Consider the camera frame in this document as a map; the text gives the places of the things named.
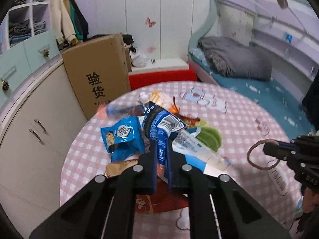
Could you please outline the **person's right hand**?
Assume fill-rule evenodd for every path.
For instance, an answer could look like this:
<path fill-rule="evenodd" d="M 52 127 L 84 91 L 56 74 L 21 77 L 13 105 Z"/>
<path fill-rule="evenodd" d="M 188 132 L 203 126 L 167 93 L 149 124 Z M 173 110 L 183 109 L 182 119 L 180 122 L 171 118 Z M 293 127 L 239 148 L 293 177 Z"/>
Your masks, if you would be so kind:
<path fill-rule="evenodd" d="M 308 187 L 302 186 L 303 214 L 299 219 L 297 231 L 302 233 L 315 232 L 318 230 L 318 193 Z"/>

